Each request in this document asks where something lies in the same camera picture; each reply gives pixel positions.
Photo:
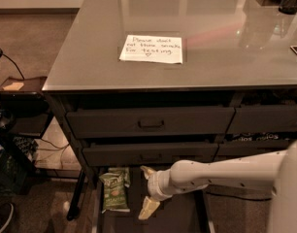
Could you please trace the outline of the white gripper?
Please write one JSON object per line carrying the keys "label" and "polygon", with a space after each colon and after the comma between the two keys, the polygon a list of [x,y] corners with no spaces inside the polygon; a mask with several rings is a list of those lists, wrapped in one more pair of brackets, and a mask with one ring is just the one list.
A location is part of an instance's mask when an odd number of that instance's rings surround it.
{"label": "white gripper", "polygon": [[173,196],[172,184],[170,182],[170,171],[155,171],[148,166],[141,166],[145,178],[148,180],[148,194],[143,202],[143,207],[139,213],[139,220],[146,220],[160,206],[159,201],[164,201]]}

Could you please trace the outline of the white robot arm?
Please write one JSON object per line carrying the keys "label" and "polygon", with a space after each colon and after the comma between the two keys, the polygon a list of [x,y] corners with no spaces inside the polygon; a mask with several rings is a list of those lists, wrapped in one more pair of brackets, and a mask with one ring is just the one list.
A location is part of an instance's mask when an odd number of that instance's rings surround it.
{"label": "white robot arm", "polygon": [[297,141],[286,150],[212,163],[175,162],[167,170],[143,166],[148,181],[138,219],[148,219],[174,195],[223,185],[268,190],[273,194],[266,233],[297,233]]}

